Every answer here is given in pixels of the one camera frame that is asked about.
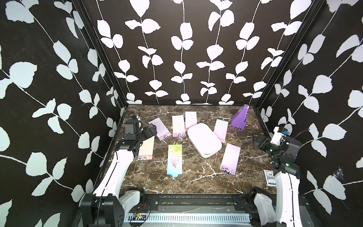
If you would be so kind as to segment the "white plastic storage box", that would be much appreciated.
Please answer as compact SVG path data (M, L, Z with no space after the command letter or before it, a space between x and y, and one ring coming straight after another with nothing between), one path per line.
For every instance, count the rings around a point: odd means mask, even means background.
M187 131L188 137L203 158L209 158L219 152L222 142L204 123L192 126Z

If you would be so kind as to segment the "green blue sticker sheet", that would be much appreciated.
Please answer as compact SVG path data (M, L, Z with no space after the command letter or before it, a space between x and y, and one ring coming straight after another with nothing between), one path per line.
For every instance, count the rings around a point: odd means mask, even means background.
M167 174L172 177L182 174L182 145L168 146Z

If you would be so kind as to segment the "pink-blue gradient sticker sheet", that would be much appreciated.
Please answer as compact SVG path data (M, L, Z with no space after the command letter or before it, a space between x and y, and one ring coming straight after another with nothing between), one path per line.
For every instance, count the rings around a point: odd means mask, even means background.
M227 121L223 121L223 120L220 120L220 119L216 120L216 124L215 124L215 127L214 127L214 134L218 137L218 139L222 143L225 143L225 141L226 141L227 128L228 128L228 122Z

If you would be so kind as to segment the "rainbow gradient sticker sheet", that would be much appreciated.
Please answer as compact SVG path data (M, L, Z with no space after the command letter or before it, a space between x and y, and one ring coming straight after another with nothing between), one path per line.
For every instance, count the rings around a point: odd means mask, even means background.
M155 136L143 141L140 147L138 160L151 160L153 158Z

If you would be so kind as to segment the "purple sticker sheet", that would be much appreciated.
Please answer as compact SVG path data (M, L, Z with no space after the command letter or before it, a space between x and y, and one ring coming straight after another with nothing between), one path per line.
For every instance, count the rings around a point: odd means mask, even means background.
M157 128L157 137L160 141L166 140L172 135L159 117L150 121L149 124L153 124Z

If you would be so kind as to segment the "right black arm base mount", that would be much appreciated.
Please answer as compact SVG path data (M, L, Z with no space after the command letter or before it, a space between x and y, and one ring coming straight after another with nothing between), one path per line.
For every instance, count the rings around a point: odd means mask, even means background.
M250 194L232 196L232 201L236 211L257 211L257 207L254 204L254 197Z

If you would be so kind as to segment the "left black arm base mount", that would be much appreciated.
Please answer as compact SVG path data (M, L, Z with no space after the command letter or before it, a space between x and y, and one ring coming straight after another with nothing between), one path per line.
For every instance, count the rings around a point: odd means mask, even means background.
M146 194L145 199L142 200L137 206L136 210L141 211L156 211L159 204L159 195L157 194Z

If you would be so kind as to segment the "lilac white sticker sheet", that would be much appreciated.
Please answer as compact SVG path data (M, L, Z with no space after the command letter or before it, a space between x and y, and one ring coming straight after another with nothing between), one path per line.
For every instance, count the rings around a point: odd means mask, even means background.
M241 148L232 144L227 144L226 150L222 159L220 169L230 175L235 175L237 164L240 156Z

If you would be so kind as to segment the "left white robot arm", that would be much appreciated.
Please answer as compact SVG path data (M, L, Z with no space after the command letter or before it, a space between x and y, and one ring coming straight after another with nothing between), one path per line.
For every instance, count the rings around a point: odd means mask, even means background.
M142 189L129 190L120 196L126 172L143 142L157 135L155 125L148 124L140 128L139 123L138 120L128 120L125 123L125 133L116 144L107 173L94 192L86 194L81 201L84 227L121 227L125 215L140 203L144 194Z

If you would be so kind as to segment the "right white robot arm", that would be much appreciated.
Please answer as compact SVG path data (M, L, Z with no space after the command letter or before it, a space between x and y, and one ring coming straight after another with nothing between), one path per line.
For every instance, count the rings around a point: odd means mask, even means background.
M272 140L264 134L252 135L252 144L271 158L273 176L277 187L276 207L272 199L256 193L253 203L263 227L301 227L299 208L300 169L295 163L301 142L284 132L276 132Z

